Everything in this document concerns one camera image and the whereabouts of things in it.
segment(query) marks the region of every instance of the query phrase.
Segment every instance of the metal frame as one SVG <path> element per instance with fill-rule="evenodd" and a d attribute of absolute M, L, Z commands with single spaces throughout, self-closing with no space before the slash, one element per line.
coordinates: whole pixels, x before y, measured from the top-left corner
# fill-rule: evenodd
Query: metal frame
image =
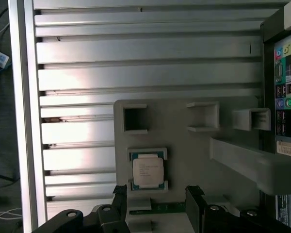
<path fill-rule="evenodd" d="M 23 0 L 9 1 L 9 17 L 23 229 L 24 232 L 28 233 L 38 227 L 38 214 L 30 121 L 29 76 L 26 65 L 28 59 Z"/>
<path fill-rule="evenodd" d="M 32 148 L 34 154 L 34 171 L 36 185 L 36 205 L 38 214 L 38 224 L 42 225 L 47 220 L 46 191 L 44 180 L 44 165 L 42 158 L 42 135 L 40 117 L 40 95 L 38 91 L 37 75 L 37 53 L 35 26 L 33 18 L 33 0 L 24 0 L 25 25 L 27 41 L 27 63 L 29 73 L 29 91 L 31 108 L 31 127 L 32 127 Z"/>

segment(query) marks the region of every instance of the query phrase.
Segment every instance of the floor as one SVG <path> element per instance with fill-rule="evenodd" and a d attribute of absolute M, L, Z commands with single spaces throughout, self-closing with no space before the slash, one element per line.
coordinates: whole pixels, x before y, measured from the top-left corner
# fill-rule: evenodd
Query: floor
<path fill-rule="evenodd" d="M 8 0 L 0 1 L 0 12 L 8 6 Z M 9 21 L 8 13 L 0 20 L 0 29 Z M 0 35 L 0 52 L 11 56 L 10 31 Z M 19 178 L 15 104 L 12 68 L 0 74 L 0 175 Z M 0 186 L 10 184 L 0 179 Z M 21 208 L 19 182 L 0 188 L 0 211 Z M 18 220 L 1 220 L 0 233 L 11 233 Z"/>

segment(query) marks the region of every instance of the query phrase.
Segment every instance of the white cable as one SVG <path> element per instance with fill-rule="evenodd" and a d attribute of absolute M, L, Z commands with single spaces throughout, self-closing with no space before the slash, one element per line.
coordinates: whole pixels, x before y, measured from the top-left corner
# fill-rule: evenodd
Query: white cable
<path fill-rule="evenodd" d="M 0 212 L 0 219 L 4 219 L 4 220 L 22 219 L 22 215 L 10 213 L 13 210 L 20 210 L 20 208 L 8 210 L 5 212 Z M 18 217 L 11 217 L 11 218 L 1 217 L 2 215 L 5 215 L 5 214 L 14 215 L 14 216 L 18 216 Z"/>
<path fill-rule="evenodd" d="M 14 213 L 10 213 L 10 212 L 0 212 L 0 216 L 7 215 L 7 214 L 22 217 L 22 215 L 19 215 L 19 214 L 14 214 Z"/>
<path fill-rule="evenodd" d="M 0 217 L 0 219 L 2 219 L 2 220 L 15 220 L 15 219 L 22 219 L 22 217 L 9 217 L 9 218 L 7 218 L 7 217 Z"/>
<path fill-rule="evenodd" d="M 8 23 L 7 25 L 5 25 L 5 27 L 1 29 L 0 33 L 4 32 L 4 30 L 7 29 L 7 27 L 8 27 L 9 25 L 10 25 L 9 23 Z"/>

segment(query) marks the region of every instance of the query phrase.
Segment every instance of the usb port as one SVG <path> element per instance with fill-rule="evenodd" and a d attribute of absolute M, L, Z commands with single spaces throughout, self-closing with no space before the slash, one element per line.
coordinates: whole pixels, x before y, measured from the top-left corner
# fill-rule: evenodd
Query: usb port
<path fill-rule="evenodd" d="M 276 86 L 276 97 L 280 97 L 281 96 L 281 86 Z"/>
<path fill-rule="evenodd" d="M 281 86 L 281 93 L 282 93 L 282 95 L 286 94 L 286 85 Z"/>
<path fill-rule="evenodd" d="M 277 124 L 277 135 L 281 135 L 281 125 Z"/>
<path fill-rule="evenodd" d="M 281 121 L 281 112 L 277 111 L 277 121 Z"/>
<path fill-rule="evenodd" d="M 286 120 L 286 112 L 285 111 L 281 111 L 281 120 L 282 121 Z"/>
<path fill-rule="evenodd" d="M 284 125 L 284 124 L 281 125 L 281 133 L 282 133 L 283 135 L 286 134 L 286 125 Z"/>

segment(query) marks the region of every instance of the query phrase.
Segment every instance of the gray plastic arm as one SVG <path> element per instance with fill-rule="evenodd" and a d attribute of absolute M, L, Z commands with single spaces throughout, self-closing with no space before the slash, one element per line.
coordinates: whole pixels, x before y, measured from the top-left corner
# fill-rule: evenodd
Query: gray plastic arm
<path fill-rule="evenodd" d="M 291 194 L 291 157 L 210 139 L 210 158 L 257 183 L 268 195 Z"/>

